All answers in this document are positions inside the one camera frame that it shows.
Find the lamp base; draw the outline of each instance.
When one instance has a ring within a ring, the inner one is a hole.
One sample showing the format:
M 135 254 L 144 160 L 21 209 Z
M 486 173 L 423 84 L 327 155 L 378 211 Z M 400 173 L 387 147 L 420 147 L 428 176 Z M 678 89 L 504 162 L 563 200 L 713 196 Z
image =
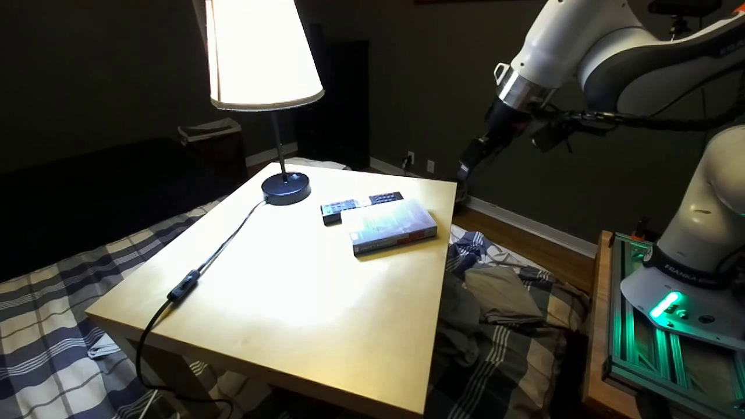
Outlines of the lamp base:
M 271 204 L 294 204 L 311 196 L 311 180 L 302 173 L 277 173 L 260 184 Z

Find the bed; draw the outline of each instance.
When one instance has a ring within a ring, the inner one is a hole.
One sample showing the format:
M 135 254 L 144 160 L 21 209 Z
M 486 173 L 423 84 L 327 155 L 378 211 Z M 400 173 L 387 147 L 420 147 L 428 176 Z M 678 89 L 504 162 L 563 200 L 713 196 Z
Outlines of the bed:
M 148 225 L 128 223 L 130 233 L 103 244 L 0 276 L 0 417 L 175 411 L 167 395 L 138 382 L 125 352 L 87 318 L 87 308 L 220 202 L 209 193 L 198 200 Z M 426 417 L 556 414 L 571 397 L 556 382 L 577 368 L 569 345 L 582 331 L 586 304 L 582 290 L 529 259 L 478 230 L 451 229 Z M 214 397 L 234 401 L 223 417 L 351 417 L 198 358 L 192 368 Z

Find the green light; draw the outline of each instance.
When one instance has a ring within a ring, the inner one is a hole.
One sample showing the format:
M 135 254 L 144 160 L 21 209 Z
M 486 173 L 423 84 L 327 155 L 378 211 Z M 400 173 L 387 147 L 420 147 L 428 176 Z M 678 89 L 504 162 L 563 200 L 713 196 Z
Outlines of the green light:
M 683 300 L 683 294 L 678 290 L 670 290 L 655 309 L 652 309 L 652 317 L 661 317 L 670 304 L 680 302 Z

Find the white lampshade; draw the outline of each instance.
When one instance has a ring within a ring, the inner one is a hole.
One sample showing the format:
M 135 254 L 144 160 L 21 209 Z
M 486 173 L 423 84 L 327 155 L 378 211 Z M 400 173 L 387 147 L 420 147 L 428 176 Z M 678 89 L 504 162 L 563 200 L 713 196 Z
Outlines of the white lampshade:
M 294 0 L 206 0 L 206 17 L 214 106 L 290 109 L 323 96 Z

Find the table lamp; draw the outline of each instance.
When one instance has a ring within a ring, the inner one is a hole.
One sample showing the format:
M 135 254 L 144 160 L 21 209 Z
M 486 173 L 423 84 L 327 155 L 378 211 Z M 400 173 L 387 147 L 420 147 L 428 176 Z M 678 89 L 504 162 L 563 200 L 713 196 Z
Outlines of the table lamp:
M 323 96 L 294 0 L 206 0 L 209 100 L 226 111 L 273 111 L 283 173 L 260 189 L 271 204 L 311 196 L 302 173 L 287 173 L 277 109 L 311 104 Z

